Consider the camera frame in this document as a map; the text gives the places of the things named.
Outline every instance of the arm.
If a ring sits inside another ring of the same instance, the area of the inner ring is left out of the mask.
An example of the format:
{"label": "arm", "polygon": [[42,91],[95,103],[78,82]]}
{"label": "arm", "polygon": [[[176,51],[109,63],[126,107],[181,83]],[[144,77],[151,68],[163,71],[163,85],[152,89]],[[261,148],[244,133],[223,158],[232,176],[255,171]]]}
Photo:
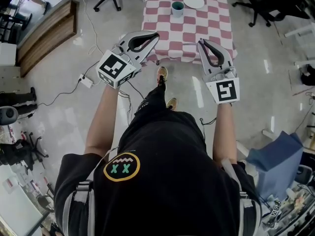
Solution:
{"label": "arm", "polygon": [[236,137],[232,107],[229,103],[219,104],[217,122],[213,141],[213,160],[217,163],[228,158],[232,164],[237,163]]}
{"label": "arm", "polygon": [[91,123],[84,154],[104,157],[112,147],[119,88],[106,86]]}

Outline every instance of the blue cloth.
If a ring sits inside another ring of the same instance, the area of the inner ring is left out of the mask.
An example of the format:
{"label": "blue cloth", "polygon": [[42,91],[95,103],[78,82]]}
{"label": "blue cloth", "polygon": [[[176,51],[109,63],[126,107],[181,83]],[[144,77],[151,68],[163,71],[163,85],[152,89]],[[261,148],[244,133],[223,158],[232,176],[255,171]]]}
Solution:
{"label": "blue cloth", "polygon": [[271,194],[279,200],[286,198],[296,176],[303,145],[298,136],[281,132],[280,136],[262,149],[251,149],[247,161],[256,166],[259,179],[257,191],[267,199]]}

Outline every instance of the power strip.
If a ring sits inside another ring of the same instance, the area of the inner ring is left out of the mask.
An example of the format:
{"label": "power strip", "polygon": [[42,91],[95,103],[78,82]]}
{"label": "power strip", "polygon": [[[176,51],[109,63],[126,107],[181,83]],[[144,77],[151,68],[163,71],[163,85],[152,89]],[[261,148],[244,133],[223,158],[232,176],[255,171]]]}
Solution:
{"label": "power strip", "polygon": [[80,74],[79,79],[81,79],[81,83],[84,84],[87,88],[91,88],[93,86],[93,81],[91,81],[87,76],[83,76]]}

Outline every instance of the table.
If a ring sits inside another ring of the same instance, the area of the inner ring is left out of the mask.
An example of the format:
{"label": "table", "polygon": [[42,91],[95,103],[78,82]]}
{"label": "table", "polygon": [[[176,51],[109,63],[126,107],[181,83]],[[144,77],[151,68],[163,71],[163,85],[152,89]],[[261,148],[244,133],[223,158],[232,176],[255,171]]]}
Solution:
{"label": "table", "polygon": [[[201,64],[196,46],[200,38],[214,41],[228,50],[232,58],[237,56],[233,45],[231,20],[227,0],[205,0],[201,9],[185,5],[184,15],[171,15],[171,4],[183,0],[146,0],[142,30],[156,31],[159,42],[148,55],[147,61],[178,60]],[[218,59],[209,53],[210,59]]]}

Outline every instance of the white plate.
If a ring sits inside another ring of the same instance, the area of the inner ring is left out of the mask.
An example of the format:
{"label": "white plate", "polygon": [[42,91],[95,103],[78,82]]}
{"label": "white plate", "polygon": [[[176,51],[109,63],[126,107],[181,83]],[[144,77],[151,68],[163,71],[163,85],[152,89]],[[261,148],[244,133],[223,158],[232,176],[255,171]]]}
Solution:
{"label": "white plate", "polygon": [[184,3],[193,9],[200,9],[205,5],[204,0],[184,0]]}

